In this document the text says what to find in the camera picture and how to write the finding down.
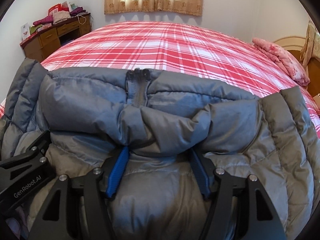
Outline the grey puffer jacket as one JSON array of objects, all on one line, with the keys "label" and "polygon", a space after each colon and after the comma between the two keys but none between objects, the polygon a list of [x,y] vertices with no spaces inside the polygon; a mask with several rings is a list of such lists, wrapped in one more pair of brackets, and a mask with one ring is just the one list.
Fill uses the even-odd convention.
[{"label": "grey puffer jacket", "polygon": [[299,87],[26,59],[1,116],[1,239],[315,239]]}]

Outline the clothes pile on desk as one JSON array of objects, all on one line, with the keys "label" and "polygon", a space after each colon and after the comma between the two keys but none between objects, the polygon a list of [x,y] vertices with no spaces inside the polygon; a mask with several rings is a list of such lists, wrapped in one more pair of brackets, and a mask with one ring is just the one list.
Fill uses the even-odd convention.
[{"label": "clothes pile on desk", "polygon": [[33,26],[29,28],[30,33],[33,34],[37,31],[37,29],[40,29],[42,26],[45,24],[57,24],[62,21],[68,20],[72,17],[78,16],[81,13],[86,13],[87,11],[83,9],[83,7],[77,7],[71,12],[61,10],[61,11],[56,11],[45,18],[42,18],[40,20],[37,20],[33,23]]}]

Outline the brown wooden desk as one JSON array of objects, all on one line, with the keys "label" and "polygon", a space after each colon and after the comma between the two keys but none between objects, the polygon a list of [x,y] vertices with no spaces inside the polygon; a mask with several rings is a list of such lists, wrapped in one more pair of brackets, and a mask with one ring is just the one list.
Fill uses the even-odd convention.
[{"label": "brown wooden desk", "polygon": [[25,57],[42,62],[65,44],[92,30],[91,14],[85,13],[33,33],[20,43]]}]

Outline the white card on desk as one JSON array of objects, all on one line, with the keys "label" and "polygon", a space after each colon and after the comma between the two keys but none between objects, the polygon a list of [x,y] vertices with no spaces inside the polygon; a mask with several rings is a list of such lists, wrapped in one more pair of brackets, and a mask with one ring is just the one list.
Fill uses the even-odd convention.
[{"label": "white card on desk", "polygon": [[30,36],[30,25],[28,23],[21,26],[21,36],[23,41]]}]

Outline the red box on desk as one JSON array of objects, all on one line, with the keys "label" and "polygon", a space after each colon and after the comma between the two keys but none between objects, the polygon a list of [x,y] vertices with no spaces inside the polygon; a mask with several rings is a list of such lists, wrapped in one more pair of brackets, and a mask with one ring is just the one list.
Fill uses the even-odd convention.
[{"label": "red box on desk", "polygon": [[66,3],[59,3],[48,9],[48,15],[53,15],[59,11],[67,11],[69,12],[69,7]]}]

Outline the pink floral folded blanket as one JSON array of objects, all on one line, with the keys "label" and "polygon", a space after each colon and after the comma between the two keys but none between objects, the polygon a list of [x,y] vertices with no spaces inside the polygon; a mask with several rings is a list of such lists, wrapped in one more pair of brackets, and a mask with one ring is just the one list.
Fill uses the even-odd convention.
[{"label": "pink floral folded blanket", "polygon": [[309,85],[310,79],[305,69],[289,51],[261,38],[254,37],[252,38],[252,42],[257,50],[273,61],[293,81],[302,87]]}]

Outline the red plaid bed sheet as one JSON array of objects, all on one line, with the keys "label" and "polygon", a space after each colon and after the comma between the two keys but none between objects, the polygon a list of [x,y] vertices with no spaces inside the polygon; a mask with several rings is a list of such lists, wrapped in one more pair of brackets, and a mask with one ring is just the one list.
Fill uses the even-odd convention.
[{"label": "red plaid bed sheet", "polygon": [[319,141],[319,111],[253,45],[185,24],[126,22],[43,63],[23,61],[1,114],[1,144],[44,130],[223,153],[256,140]]}]

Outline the beige side window curtain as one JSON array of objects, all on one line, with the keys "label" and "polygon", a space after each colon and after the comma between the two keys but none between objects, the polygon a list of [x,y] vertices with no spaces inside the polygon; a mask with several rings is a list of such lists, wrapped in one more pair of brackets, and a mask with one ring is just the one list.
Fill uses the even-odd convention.
[{"label": "beige side window curtain", "polygon": [[319,61],[319,42],[319,31],[315,27],[314,23],[310,20],[306,30],[305,43],[300,51],[300,62],[304,69],[307,68],[308,63],[312,58]]}]

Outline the cream wooden headboard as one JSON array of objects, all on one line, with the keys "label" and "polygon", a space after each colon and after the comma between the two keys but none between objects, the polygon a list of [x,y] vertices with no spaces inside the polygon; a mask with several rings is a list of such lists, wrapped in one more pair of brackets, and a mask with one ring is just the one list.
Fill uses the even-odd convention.
[{"label": "cream wooden headboard", "polygon": [[[301,36],[287,36],[274,41],[275,44],[288,50],[297,60],[300,60],[300,51],[303,49],[305,38]],[[312,97],[319,94],[319,61],[311,58],[306,70],[310,78],[308,92]]]}]

